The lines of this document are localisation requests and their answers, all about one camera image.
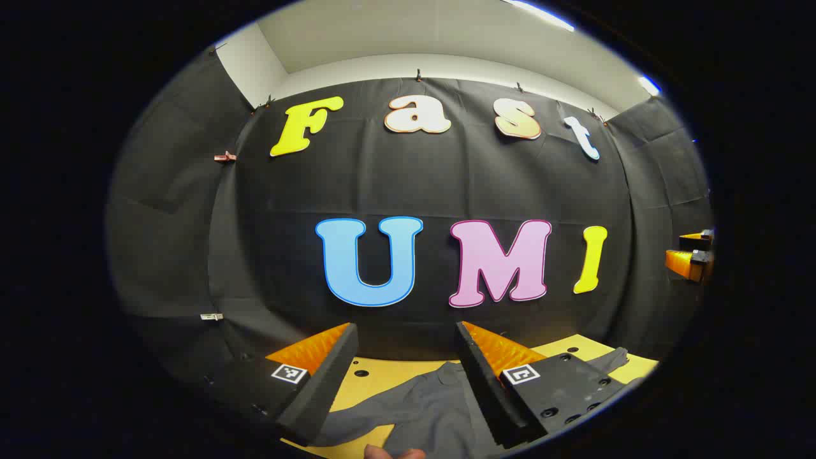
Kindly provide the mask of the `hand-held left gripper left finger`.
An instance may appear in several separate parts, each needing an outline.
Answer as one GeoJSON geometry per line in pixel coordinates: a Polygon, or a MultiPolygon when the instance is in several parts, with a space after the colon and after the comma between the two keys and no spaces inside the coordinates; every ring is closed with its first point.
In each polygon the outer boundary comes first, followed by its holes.
{"type": "Polygon", "coordinates": [[[310,446],[358,352],[344,323],[266,356],[239,358],[204,375],[202,391],[251,435],[310,446]]]}

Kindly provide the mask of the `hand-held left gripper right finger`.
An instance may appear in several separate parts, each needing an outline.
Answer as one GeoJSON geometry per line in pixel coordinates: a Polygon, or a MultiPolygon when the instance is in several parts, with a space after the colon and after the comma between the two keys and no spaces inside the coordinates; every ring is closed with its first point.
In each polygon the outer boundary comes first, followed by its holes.
{"type": "Polygon", "coordinates": [[[625,391],[571,353],[545,356],[472,323],[455,323],[455,345],[490,433],[507,449],[553,437],[625,391]]]}

